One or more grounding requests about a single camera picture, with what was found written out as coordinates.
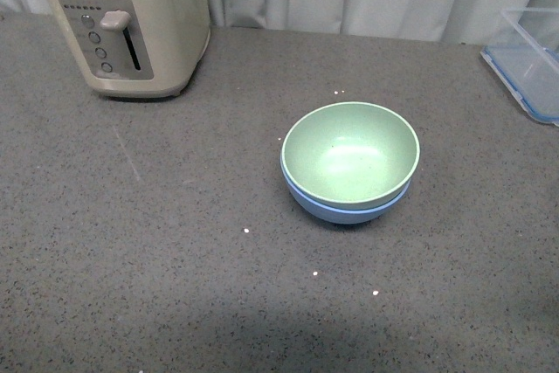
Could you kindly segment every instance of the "countertop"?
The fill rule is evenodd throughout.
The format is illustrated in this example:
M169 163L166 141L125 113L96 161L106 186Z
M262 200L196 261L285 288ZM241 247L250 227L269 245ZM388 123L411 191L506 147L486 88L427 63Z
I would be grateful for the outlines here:
M0 370L559 370L559 128L479 46L213 28L184 93L144 101L93 93L52 17L6 14L0 46ZM422 148L357 226L280 170L347 100Z

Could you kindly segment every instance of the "stacked bowls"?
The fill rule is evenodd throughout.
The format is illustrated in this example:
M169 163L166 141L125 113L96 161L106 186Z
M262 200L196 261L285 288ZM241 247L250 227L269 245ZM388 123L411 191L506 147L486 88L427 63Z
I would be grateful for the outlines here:
M305 115L287 133L280 159L295 200L339 224L386 212L407 191L418 162L411 125L366 102L341 102Z

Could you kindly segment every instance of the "toaster slot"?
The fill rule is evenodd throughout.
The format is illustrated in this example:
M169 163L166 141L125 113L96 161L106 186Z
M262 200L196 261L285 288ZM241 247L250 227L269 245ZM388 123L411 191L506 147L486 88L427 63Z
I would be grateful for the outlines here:
M130 37L130 31L128 30L128 27L125 28L122 33L124 34L124 39L126 39L126 45L128 46L130 57L132 58L132 62L134 63L134 68L136 70L141 70L140 62L138 61L138 55L136 54L136 49L134 48L134 43L132 42L132 38Z

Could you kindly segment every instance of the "blue bowl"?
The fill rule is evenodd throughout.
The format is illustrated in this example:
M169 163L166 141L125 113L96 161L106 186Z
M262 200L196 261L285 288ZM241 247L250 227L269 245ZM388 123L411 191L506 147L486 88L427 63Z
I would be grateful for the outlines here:
M404 196L411 182L411 180L408 181L404 185L404 188L400 191L400 193L386 204L367 210L343 210L329 207L306 196L295 186L293 181L289 179L289 176L287 176L286 173L286 169L283 166L283 162L281 163L281 171L283 172L283 176L287 181L287 188L289 188L291 195L293 196L293 198L295 198L295 201L297 201L297 203L299 203L301 207L303 207L306 211L311 213L313 216L316 216L317 218L321 218L322 220L325 220L327 222L337 224L358 224L368 222L380 217L386 211L388 211L390 207L397 203L400 198Z

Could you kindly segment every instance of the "toaster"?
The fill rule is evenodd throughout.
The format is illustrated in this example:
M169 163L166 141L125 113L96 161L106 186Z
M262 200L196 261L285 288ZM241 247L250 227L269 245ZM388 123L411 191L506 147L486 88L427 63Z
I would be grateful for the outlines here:
M86 83L106 96L178 95L210 39L207 0L48 0Z

